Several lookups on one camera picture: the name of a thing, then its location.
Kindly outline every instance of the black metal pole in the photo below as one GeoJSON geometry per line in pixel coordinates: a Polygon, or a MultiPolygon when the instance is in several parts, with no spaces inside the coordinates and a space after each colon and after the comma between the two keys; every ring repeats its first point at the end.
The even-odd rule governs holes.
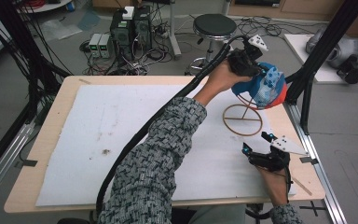
{"type": "Polygon", "coordinates": [[[303,66],[295,74],[286,79],[288,82],[293,81],[285,99],[288,104],[295,105],[300,94],[304,92],[300,125],[305,134],[309,134],[308,118],[310,112],[310,96],[312,82],[316,72],[337,45],[338,41],[345,35],[357,16],[358,1],[346,0],[339,8],[335,17],[330,21],[324,34],[303,66]]]}

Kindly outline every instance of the power supply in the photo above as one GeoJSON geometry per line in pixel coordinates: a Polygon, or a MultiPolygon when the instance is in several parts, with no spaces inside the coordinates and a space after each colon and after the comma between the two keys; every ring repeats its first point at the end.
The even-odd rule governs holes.
{"type": "Polygon", "coordinates": [[[112,56],[113,43],[110,35],[101,36],[100,42],[98,43],[98,48],[102,58],[110,58],[112,56]]]}
{"type": "Polygon", "coordinates": [[[127,60],[133,60],[132,43],[135,38],[133,20],[123,20],[123,12],[120,10],[116,11],[113,14],[110,33],[113,39],[115,53],[118,54],[121,50],[127,60]]]}
{"type": "Polygon", "coordinates": [[[100,42],[101,36],[101,34],[94,34],[89,41],[89,49],[91,50],[91,55],[94,58],[101,57],[100,51],[98,49],[98,43],[100,42]]]}
{"type": "Polygon", "coordinates": [[[135,33],[138,39],[138,49],[152,49],[150,6],[136,7],[133,20],[135,23],[135,33]]]}

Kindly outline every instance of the table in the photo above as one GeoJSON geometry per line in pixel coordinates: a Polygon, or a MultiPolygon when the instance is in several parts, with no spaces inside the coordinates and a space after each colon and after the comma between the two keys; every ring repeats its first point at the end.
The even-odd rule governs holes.
{"type": "MultiPolygon", "coordinates": [[[[63,124],[69,114],[76,98],[77,90],[82,85],[178,85],[187,84],[192,77],[68,77],[52,105],[43,124],[34,146],[28,156],[28,160],[38,161],[36,167],[23,167],[13,186],[5,204],[8,213],[28,213],[68,210],[92,210],[93,205],[75,206],[44,206],[36,207],[39,191],[43,185],[44,174],[48,160],[58,142],[63,124]]],[[[282,105],[266,110],[271,127],[277,136],[285,135],[295,141],[300,141],[296,131],[288,118],[282,105]]],[[[291,201],[321,200],[324,198],[324,189],[319,181],[312,165],[302,163],[297,156],[292,154],[290,164],[292,177],[296,185],[297,193],[290,198],[291,201]]],[[[204,202],[173,202],[173,206],[218,204],[218,203],[264,203],[268,198],[237,198],[216,199],[204,202]]]]}

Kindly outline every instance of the patterned sleeve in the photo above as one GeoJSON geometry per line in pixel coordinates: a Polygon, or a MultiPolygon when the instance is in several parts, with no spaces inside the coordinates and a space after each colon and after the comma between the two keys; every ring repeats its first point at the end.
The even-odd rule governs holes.
{"type": "Polygon", "coordinates": [[[99,223],[171,223],[174,171],[205,118],[206,110],[197,101],[175,98],[150,126],[145,141],[118,166],[99,223]]]}
{"type": "Polygon", "coordinates": [[[273,207],[269,214],[271,216],[272,223],[274,224],[303,224],[298,212],[290,204],[280,205],[273,207]]]}

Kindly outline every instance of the person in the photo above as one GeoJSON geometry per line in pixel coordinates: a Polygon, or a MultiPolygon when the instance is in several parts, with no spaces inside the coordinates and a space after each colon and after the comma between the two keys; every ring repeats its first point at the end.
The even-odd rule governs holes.
{"type": "MultiPolygon", "coordinates": [[[[149,128],[145,141],[118,166],[111,198],[103,205],[100,224],[171,223],[174,171],[191,149],[191,137],[207,116],[205,106],[222,91],[251,77],[238,77],[227,61],[220,63],[193,98],[174,98],[149,128]]],[[[273,223],[302,223],[287,202],[284,171],[278,175],[257,168],[263,176],[273,208],[273,223]]]]}

